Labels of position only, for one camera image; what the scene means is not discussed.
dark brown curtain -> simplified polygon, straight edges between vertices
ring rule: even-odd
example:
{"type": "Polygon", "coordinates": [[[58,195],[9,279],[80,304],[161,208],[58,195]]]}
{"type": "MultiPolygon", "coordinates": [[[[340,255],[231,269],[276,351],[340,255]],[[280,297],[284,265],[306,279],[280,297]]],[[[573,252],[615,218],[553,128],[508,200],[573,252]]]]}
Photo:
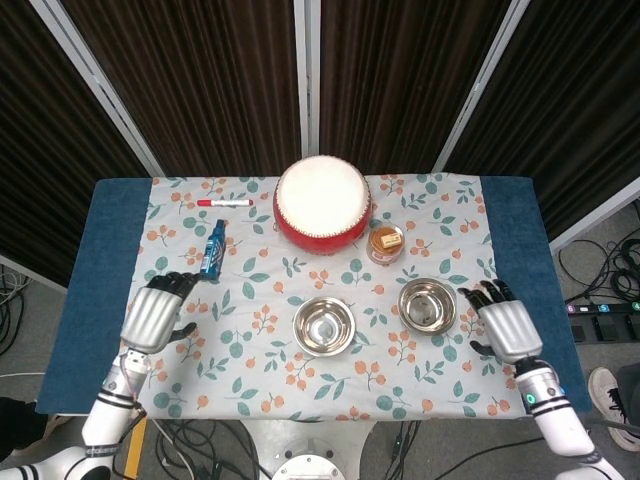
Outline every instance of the dark brown curtain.
{"type": "Polygon", "coordinates": [[[532,2],[445,167],[534,179],[550,238],[640,175],[640,2],[532,2]]]}
{"type": "Polygon", "coordinates": [[[66,286],[95,182],[147,174],[28,1],[0,45],[0,254],[66,286]]]}
{"type": "Polygon", "coordinates": [[[320,151],[428,172],[508,0],[323,0],[320,151]]]}
{"type": "Polygon", "coordinates": [[[300,157],[291,0],[63,0],[167,175],[300,157]]]}

drumhead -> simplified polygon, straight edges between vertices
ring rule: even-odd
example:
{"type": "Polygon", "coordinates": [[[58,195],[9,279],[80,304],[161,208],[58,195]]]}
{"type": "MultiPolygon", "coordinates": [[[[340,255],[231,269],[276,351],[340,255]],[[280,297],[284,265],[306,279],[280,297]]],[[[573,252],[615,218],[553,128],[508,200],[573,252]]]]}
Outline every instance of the drumhead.
{"type": "Polygon", "coordinates": [[[289,167],[276,190],[278,209],[296,230],[328,237],[354,227],[369,205],[369,187],[350,163],[309,157],[289,167]]]}

metal bowl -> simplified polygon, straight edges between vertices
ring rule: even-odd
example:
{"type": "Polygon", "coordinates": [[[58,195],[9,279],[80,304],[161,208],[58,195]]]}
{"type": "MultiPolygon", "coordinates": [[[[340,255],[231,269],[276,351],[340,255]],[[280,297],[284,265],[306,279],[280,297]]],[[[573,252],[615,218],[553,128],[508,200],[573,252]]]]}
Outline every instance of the metal bowl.
{"type": "Polygon", "coordinates": [[[455,298],[455,292],[447,285],[431,278],[416,278],[400,290],[400,318],[407,327],[426,335],[438,335],[453,325],[455,298]]]}
{"type": "Polygon", "coordinates": [[[356,333],[356,321],[349,307],[337,298],[307,300],[293,317],[293,334],[305,352],[316,357],[337,355],[346,349],[356,333]]]}

marker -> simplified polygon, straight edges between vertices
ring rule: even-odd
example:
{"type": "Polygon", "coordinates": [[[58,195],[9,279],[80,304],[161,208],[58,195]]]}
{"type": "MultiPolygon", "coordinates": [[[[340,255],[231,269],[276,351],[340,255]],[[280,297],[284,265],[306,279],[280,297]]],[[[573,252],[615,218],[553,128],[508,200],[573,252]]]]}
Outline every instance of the marker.
{"type": "Polygon", "coordinates": [[[250,207],[253,200],[198,200],[199,207],[250,207]]]}

blue bottle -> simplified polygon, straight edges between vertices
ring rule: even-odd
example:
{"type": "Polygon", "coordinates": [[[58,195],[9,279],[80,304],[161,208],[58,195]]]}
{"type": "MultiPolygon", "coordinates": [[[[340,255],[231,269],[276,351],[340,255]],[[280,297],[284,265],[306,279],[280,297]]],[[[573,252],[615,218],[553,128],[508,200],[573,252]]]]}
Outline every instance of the blue bottle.
{"type": "Polygon", "coordinates": [[[204,258],[200,265],[200,275],[207,280],[217,280],[222,268],[222,259],[227,244],[224,239],[224,220],[218,220],[213,233],[207,240],[204,258]]]}

